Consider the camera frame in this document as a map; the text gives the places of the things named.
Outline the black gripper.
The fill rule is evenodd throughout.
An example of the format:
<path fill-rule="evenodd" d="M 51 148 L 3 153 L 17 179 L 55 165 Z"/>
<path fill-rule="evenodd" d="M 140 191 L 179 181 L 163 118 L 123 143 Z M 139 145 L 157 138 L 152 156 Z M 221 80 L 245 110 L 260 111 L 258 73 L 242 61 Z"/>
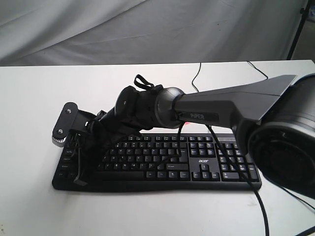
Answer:
<path fill-rule="evenodd" d="M 77 140 L 77 175 L 73 182 L 76 185 L 87 185 L 91 174 L 90 151 L 108 151 L 116 143 L 131 134 L 139 132 L 142 127 L 125 123 L 115 116 L 115 111 L 99 113 L 87 125 L 88 136 L 83 144 Z"/>

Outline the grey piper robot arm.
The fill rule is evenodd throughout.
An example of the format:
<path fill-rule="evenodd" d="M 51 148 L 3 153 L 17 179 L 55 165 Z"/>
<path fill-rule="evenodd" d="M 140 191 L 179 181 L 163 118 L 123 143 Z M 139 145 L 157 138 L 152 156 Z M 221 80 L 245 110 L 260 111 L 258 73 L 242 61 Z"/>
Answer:
<path fill-rule="evenodd" d="M 186 121 L 230 128 L 240 150 L 267 179 L 314 198 L 314 75 L 282 75 L 190 94 L 137 75 L 110 111 L 88 121 L 78 179 L 88 182 L 100 158 L 127 136 L 155 127 L 181 129 Z"/>

